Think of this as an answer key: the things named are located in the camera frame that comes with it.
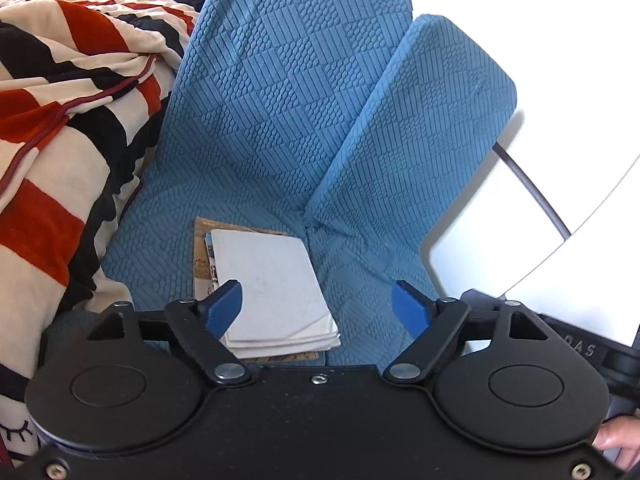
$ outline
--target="silver screw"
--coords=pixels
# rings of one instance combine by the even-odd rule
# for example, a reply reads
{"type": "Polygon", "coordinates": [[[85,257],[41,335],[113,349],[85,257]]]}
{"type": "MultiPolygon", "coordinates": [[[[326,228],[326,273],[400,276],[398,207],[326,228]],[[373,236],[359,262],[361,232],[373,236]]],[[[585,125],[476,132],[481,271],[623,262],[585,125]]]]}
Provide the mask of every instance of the silver screw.
{"type": "Polygon", "coordinates": [[[311,377],[311,382],[313,384],[327,384],[329,382],[329,377],[325,374],[316,374],[311,377]]]}
{"type": "Polygon", "coordinates": [[[244,375],[244,367],[238,363],[224,363],[216,366],[213,373],[223,380],[239,379],[244,375]]]}
{"type": "Polygon", "coordinates": [[[578,464],[571,471],[571,478],[574,480],[587,480],[591,476],[591,466],[589,464],[578,464]]]}
{"type": "Polygon", "coordinates": [[[47,476],[51,480],[65,480],[66,475],[66,468],[62,464],[49,464],[47,466],[47,476]]]}
{"type": "Polygon", "coordinates": [[[415,379],[420,375],[420,368],[411,363],[399,363],[389,368],[389,373],[396,379],[415,379]]]}

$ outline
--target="white panel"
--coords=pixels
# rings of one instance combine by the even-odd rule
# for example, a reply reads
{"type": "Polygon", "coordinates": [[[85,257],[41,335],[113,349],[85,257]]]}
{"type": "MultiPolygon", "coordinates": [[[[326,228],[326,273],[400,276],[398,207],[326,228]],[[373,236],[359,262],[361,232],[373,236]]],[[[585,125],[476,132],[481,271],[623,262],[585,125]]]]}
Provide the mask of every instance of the white panel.
{"type": "MultiPolygon", "coordinates": [[[[491,152],[488,158],[496,162],[497,155],[491,152]]],[[[560,244],[548,217],[498,160],[429,251],[427,267],[449,296],[459,298],[470,288],[501,296],[560,244]]]]}
{"type": "Polygon", "coordinates": [[[640,162],[552,256],[507,297],[631,345],[640,323],[640,162]]]}
{"type": "Polygon", "coordinates": [[[514,80],[508,152],[574,232],[640,153],[640,0],[413,0],[514,80]]]}

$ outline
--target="bed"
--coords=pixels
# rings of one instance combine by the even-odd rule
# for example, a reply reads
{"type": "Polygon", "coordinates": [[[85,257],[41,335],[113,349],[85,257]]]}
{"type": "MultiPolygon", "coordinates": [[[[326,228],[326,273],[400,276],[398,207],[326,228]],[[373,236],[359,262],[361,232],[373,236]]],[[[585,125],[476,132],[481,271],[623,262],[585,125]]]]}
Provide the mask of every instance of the bed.
{"type": "Polygon", "coordinates": [[[0,434],[56,313],[129,295],[100,260],[158,143],[204,0],[0,0],[0,434]]]}

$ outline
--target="finger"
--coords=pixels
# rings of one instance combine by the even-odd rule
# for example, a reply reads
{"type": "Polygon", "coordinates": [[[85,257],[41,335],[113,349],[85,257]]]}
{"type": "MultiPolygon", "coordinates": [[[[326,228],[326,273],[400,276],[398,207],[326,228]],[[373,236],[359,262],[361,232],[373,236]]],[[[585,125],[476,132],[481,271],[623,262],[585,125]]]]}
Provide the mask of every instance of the finger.
{"type": "Polygon", "coordinates": [[[629,471],[640,460],[639,449],[621,449],[616,458],[616,467],[629,471]]]}
{"type": "Polygon", "coordinates": [[[598,449],[640,447],[640,419],[634,416],[618,416],[605,422],[596,435],[593,445],[598,449]]]}

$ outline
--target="blue cushion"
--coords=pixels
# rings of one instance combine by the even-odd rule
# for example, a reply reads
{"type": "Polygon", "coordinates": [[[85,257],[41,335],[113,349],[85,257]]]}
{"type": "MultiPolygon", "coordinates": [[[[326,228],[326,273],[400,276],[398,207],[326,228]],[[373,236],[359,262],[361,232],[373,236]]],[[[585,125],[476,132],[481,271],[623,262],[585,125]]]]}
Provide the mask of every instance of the blue cushion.
{"type": "Polygon", "coordinates": [[[193,292],[195,216],[305,242],[342,332],[331,364],[409,342],[392,280],[427,295],[426,232],[515,106],[510,79],[410,0],[207,0],[146,186],[104,259],[136,308],[193,292]]]}

